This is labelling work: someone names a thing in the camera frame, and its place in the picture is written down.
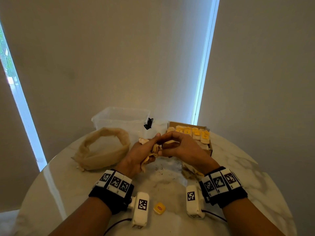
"plastic container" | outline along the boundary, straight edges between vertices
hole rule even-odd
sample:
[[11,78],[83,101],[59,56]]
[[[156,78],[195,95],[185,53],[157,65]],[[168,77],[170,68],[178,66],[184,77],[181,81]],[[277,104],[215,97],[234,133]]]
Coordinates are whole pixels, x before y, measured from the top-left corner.
[[136,108],[108,107],[92,117],[96,130],[102,127],[120,127],[129,133],[133,144],[138,137],[143,137],[150,111]]

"hand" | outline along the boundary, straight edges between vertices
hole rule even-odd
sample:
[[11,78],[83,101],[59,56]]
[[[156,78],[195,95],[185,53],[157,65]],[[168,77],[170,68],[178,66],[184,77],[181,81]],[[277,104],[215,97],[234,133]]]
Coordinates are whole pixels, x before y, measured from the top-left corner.
[[[149,155],[154,144],[160,138],[160,134],[156,134],[154,138],[145,144],[136,142],[131,148],[130,152],[118,163],[115,170],[124,174],[129,178],[133,178],[136,174],[139,174],[141,170],[141,162]],[[154,162],[155,157],[150,157],[149,163]]]
[[[176,142],[163,144],[170,140]],[[175,156],[203,174],[220,167],[188,134],[170,131],[160,137],[158,144],[163,144],[162,151],[158,153],[160,156]]]

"white tracking device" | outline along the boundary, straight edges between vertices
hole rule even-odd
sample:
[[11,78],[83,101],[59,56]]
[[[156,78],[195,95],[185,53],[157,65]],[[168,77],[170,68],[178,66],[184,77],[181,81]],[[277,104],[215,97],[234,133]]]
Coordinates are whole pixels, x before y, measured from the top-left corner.
[[203,206],[203,197],[200,197],[199,189],[195,185],[186,187],[186,210],[187,214],[195,219],[203,219],[205,213],[201,211]]
[[134,211],[132,218],[133,228],[142,228],[148,222],[149,195],[144,192],[138,192],[136,197],[131,198],[129,209]]

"cable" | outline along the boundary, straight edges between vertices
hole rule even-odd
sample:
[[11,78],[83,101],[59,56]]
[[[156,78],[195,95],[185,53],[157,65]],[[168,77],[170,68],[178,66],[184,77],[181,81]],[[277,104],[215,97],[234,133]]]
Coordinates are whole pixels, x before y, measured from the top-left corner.
[[112,226],[110,226],[110,227],[108,228],[108,230],[106,230],[106,232],[104,233],[104,235],[107,234],[108,231],[110,231],[116,224],[119,224],[119,223],[124,222],[124,221],[132,221],[132,218],[122,219],[122,220],[120,220],[120,221],[114,223]]
[[205,212],[205,213],[212,214],[212,215],[214,215],[214,216],[216,216],[216,217],[218,217],[218,218],[224,220],[225,222],[227,222],[225,218],[222,218],[221,216],[218,216],[218,215],[216,215],[216,214],[214,214],[214,213],[211,213],[210,211],[207,211],[207,210],[201,210],[201,211],[202,211],[202,212]]

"forearm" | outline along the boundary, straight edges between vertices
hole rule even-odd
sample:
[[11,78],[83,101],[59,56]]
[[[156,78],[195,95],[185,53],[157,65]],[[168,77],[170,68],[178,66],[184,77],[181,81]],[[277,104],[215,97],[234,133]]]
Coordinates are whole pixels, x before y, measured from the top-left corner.
[[222,210],[233,235],[284,235],[248,198],[238,199]]
[[89,197],[49,236],[101,236],[112,213],[99,198]]

